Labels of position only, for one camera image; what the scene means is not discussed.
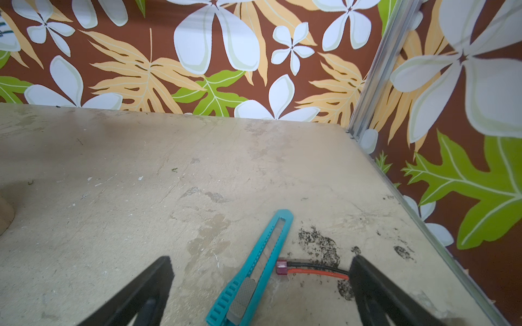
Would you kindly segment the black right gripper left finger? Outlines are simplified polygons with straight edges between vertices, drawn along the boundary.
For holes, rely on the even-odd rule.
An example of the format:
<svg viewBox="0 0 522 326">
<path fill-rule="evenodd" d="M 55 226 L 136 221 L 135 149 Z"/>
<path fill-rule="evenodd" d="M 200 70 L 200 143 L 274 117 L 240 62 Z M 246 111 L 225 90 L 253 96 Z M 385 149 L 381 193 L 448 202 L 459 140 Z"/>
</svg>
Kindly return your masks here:
<svg viewBox="0 0 522 326">
<path fill-rule="evenodd" d="M 160 325 L 175 274 L 162 256 L 81 325 Z"/>
</svg>

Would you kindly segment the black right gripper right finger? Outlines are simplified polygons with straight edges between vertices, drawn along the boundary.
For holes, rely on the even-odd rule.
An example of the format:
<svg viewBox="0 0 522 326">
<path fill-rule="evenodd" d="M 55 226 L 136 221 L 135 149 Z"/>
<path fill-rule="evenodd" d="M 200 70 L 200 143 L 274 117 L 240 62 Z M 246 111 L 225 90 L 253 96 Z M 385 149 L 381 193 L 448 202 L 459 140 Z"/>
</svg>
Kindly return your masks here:
<svg viewBox="0 0 522 326">
<path fill-rule="evenodd" d="M 362 255 L 352 259 L 349 281 L 363 325 L 443 325 Z"/>
</svg>

